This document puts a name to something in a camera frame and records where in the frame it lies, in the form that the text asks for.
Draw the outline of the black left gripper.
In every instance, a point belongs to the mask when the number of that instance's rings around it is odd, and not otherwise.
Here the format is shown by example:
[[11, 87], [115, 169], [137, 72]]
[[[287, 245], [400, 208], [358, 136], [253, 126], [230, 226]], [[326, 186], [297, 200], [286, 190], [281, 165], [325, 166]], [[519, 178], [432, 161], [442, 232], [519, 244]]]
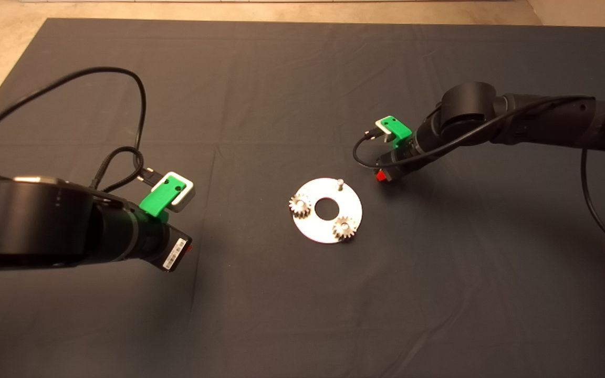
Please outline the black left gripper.
[[132, 213], [133, 244], [130, 258], [143, 260], [163, 272], [173, 272], [191, 251], [192, 237], [143, 211]]

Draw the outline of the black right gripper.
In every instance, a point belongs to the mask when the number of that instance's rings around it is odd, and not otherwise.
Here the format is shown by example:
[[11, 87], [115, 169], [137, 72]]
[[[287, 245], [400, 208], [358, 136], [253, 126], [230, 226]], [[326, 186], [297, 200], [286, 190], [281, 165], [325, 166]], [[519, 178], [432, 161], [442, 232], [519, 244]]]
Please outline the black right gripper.
[[[418, 145], [416, 142], [408, 141], [400, 148], [392, 149], [391, 151], [380, 155], [376, 160], [376, 165], [385, 165], [418, 157], [420, 153], [417, 148]], [[398, 181], [406, 175], [418, 171], [432, 162], [434, 162], [434, 157], [426, 157], [407, 164], [380, 168], [379, 170], [376, 170], [376, 179], [378, 182]]]

